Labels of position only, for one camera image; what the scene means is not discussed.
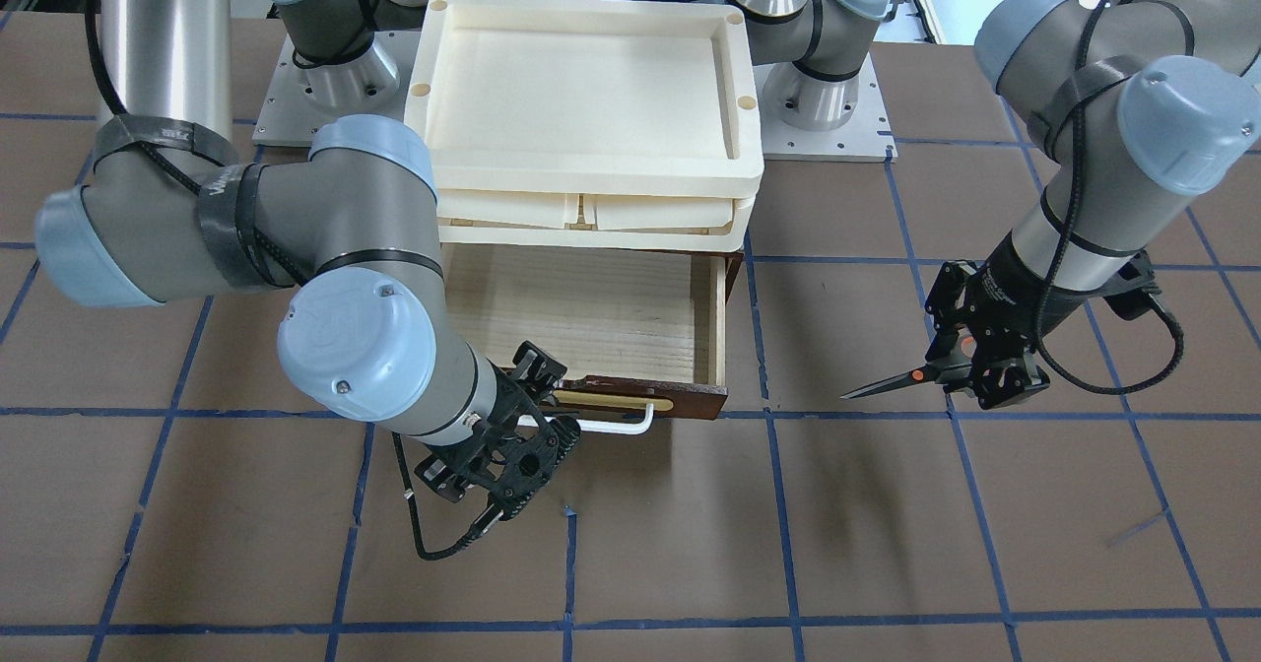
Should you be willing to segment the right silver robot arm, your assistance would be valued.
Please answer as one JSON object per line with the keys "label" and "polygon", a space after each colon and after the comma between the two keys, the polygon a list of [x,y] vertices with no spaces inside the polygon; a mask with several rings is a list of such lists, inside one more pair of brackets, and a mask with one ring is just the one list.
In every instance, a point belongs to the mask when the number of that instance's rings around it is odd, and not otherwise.
{"label": "right silver robot arm", "polygon": [[306,161],[241,164],[227,137],[230,0],[86,0],[103,101],[92,180],[37,212],[45,275],[83,306],[293,287],[277,356],[306,397],[392,434],[414,477],[487,504],[455,551],[509,521],[576,446],[542,404],[564,367],[530,343],[504,373],[446,316],[438,189],[414,129],[334,119]]}

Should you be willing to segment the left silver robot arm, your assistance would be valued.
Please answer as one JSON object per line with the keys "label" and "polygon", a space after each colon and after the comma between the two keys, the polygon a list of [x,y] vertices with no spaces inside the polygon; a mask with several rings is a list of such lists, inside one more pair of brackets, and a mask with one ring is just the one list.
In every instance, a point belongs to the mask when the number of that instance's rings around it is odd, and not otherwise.
{"label": "left silver robot arm", "polygon": [[984,264],[944,264],[904,383],[1021,402],[1048,387],[1045,335],[1095,296],[1156,311],[1182,356],[1148,245],[1258,140],[1258,0],[1004,0],[973,55],[1061,168]]}

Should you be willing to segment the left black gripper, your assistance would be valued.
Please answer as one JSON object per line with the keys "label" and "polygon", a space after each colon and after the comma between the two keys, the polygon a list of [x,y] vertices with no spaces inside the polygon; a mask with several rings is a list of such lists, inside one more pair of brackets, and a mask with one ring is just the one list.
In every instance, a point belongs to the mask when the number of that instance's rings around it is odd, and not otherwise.
{"label": "left black gripper", "polygon": [[934,338],[926,352],[946,393],[971,393],[984,410],[1021,404],[1049,387],[1037,364],[1031,338],[1013,327],[982,287],[982,271],[971,261],[950,261],[927,295]]}

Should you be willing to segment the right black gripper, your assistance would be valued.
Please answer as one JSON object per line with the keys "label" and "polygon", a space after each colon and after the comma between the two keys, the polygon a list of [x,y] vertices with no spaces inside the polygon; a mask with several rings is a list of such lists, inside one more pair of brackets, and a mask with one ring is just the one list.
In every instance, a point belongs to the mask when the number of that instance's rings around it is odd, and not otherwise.
{"label": "right black gripper", "polygon": [[453,470],[446,499],[458,503],[473,485],[488,492],[488,504],[465,538],[485,537],[496,523],[514,518],[549,485],[580,438],[576,419],[546,417],[518,385],[501,385],[491,415],[475,422],[474,436],[446,455]]}

